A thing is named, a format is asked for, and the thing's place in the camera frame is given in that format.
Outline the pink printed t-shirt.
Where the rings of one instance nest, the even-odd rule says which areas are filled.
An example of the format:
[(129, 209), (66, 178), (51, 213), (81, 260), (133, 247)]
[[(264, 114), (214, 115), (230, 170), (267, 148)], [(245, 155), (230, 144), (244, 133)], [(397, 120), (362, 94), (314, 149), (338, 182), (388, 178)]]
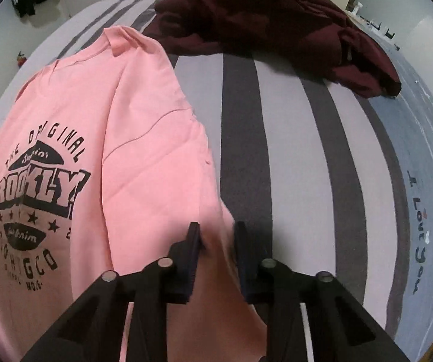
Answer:
[(239, 291), (207, 135), (162, 46), (113, 26), (41, 69), (0, 128), (0, 358), (22, 359), (102, 273), (141, 271), (191, 222), (204, 249), (168, 358), (260, 360), (266, 326)]

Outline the striped grey bed sheet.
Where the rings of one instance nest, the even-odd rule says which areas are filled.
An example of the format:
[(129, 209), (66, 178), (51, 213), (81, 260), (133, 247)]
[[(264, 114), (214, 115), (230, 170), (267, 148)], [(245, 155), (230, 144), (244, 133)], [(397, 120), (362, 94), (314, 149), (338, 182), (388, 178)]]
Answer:
[[(104, 0), (54, 31), (2, 97), (161, 0)], [(205, 129), (222, 203), (293, 271), (332, 273), (411, 361), (433, 342), (433, 96), (403, 56), (396, 97), (365, 99), (266, 53), (167, 54)]]

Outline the red fire extinguisher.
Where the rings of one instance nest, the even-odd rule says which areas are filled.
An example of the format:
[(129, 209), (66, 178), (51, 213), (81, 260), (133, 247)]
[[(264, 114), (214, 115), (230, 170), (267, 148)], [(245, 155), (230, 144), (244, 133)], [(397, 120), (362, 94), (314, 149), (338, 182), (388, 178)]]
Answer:
[(25, 54), (22, 52), (19, 52), (18, 56), (17, 56), (18, 68), (21, 68), (26, 61), (27, 61), (27, 57), (25, 56)]

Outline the maroon garment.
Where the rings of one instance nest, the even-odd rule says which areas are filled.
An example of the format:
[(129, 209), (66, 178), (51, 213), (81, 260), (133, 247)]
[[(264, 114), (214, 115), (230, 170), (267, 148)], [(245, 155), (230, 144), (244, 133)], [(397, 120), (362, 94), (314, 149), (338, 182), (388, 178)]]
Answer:
[(275, 53), (370, 98), (402, 90), (374, 39), (330, 0), (161, 0), (144, 34), (175, 55)]

